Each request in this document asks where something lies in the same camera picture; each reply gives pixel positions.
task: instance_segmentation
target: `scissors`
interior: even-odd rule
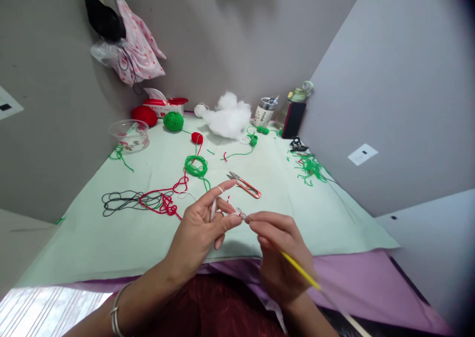
[[[250,184],[248,184],[246,181],[241,179],[239,175],[236,175],[234,172],[230,171],[229,172],[231,175],[226,174],[231,180],[232,179],[237,179],[237,185],[246,191],[248,194],[250,194],[252,197],[259,198],[261,196],[261,192],[256,190],[254,187],[252,187]]]

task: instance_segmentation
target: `silver bracelet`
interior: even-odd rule
[[[119,296],[124,291],[124,289],[129,286],[131,283],[126,284],[123,288],[120,289],[120,291],[117,293],[117,296],[115,296],[114,300],[114,306],[112,307],[112,311],[110,311],[110,314],[112,315],[112,332],[114,332],[114,335],[117,337],[124,337],[119,330],[119,323],[117,322],[117,310],[119,309],[117,307],[117,302],[119,301]]]

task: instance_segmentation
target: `black hair clip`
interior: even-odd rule
[[[290,151],[306,151],[308,149],[308,146],[302,145],[299,137],[295,137],[295,139],[290,142],[290,146],[292,147]]]

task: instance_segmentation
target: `purple fabric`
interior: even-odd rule
[[[417,297],[393,266],[385,250],[317,256],[313,259],[322,289],[351,315],[440,335],[453,335],[439,314]],[[260,284],[259,266],[258,259],[229,260],[203,264],[198,273],[224,273],[242,280],[268,310],[276,312],[282,323],[279,306],[269,298]],[[95,280],[68,286],[114,292],[136,278]],[[316,290],[310,289],[309,293],[318,306],[334,309]]]

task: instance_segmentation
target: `light switch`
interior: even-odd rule
[[[0,86],[0,120],[22,110],[23,107]]]
[[[353,161],[356,166],[360,166],[369,158],[375,156],[378,152],[370,147],[368,144],[363,144],[355,152],[348,156],[348,159]]]

